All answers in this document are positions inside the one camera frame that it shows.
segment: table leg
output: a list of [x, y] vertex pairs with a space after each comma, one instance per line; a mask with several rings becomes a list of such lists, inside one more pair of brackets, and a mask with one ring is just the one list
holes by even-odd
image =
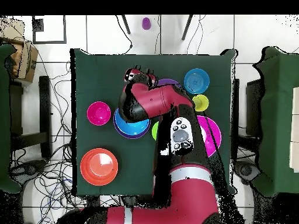
[[188, 29], [189, 29], [189, 26], [190, 26], [190, 23], [191, 23], [191, 20], [192, 20], [192, 16], [193, 15], [189, 15], [189, 17], [188, 17], [188, 20], [187, 20], [187, 23], [186, 23], [186, 27], [185, 27], [185, 30], [184, 30], [184, 33], [183, 33], [182, 40], [185, 40], [185, 38], [186, 38], [186, 34], [188, 32]]
[[125, 27], [126, 27], [126, 29], [127, 29], [127, 33], [128, 33], [128, 34], [131, 34], [130, 29], [128, 28], [128, 22], [127, 22], [126, 16], [125, 16], [125, 15], [121, 15], [121, 16], [122, 16], [122, 18], [123, 18], [124, 25], [125, 25]]

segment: dark green table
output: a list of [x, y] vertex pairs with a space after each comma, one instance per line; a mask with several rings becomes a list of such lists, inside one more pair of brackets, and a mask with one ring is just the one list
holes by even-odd
[[20, 185], [9, 177], [11, 160], [11, 108], [9, 98], [9, 74], [4, 64], [16, 49], [10, 44], [0, 45], [0, 190], [18, 193]]
[[[134, 65], [153, 69], [154, 74], [174, 79], [183, 84], [185, 74], [201, 68], [210, 76], [210, 86], [204, 92], [210, 101], [208, 117], [219, 126], [222, 133], [219, 148], [227, 181], [230, 165], [230, 102], [231, 63], [235, 50], [224, 55], [88, 55], [79, 49], [75, 54], [75, 87], [77, 111], [77, 195], [140, 195], [152, 194], [155, 141], [151, 129], [139, 139], [119, 135], [113, 125], [113, 113], [124, 87], [124, 73]], [[95, 101], [106, 102], [112, 117], [106, 125], [94, 126], [86, 111]], [[97, 187], [81, 175], [80, 162], [87, 151], [94, 148], [110, 150], [119, 162], [119, 172], [108, 185]]]
[[299, 55], [266, 47], [256, 67], [266, 90], [260, 103], [263, 139], [259, 168], [262, 172], [253, 185], [265, 197], [299, 193], [299, 173], [294, 173], [289, 165], [293, 88], [299, 87]]

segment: magenta bowl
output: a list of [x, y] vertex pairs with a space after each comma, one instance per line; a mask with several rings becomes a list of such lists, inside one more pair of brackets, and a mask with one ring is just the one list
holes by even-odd
[[105, 102], [96, 101], [87, 109], [87, 118], [94, 125], [105, 125], [110, 117], [111, 110]]
[[204, 116], [198, 115], [197, 120], [199, 121], [199, 126], [201, 128], [201, 133], [203, 135], [204, 145], [206, 146], [207, 155], [208, 155], [208, 157], [210, 157], [212, 154], [214, 154], [216, 152], [216, 147], [215, 147], [209, 126], [213, 132], [213, 135], [214, 135], [214, 138], [215, 138], [215, 141], [217, 144], [217, 148], [220, 147], [220, 143], [221, 143], [220, 129], [219, 129], [218, 125], [215, 123], [215, 121], [208, 117], [206, 119]]

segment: red robot arm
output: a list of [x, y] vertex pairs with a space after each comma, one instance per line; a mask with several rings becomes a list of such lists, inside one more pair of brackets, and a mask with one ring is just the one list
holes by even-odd
[[193, 102], [173, 85], [150, 89], [146, 76], [134, 75], [119, 101], [121, 117], [128, 122], [162, 116], [155, 171], [156, 188], [170, 178], [171, 203], [166, 208], [108, 209], [107, 224], [203, 224], [218, 214], [208, 157]]

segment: yellow bowl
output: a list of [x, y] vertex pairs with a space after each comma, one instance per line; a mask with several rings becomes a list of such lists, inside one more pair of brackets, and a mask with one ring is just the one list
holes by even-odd
[[208, 108], [208, 98], [203, 94], [198, 94], [192, 98], [195, 104], [195, 111], [204, 111]]

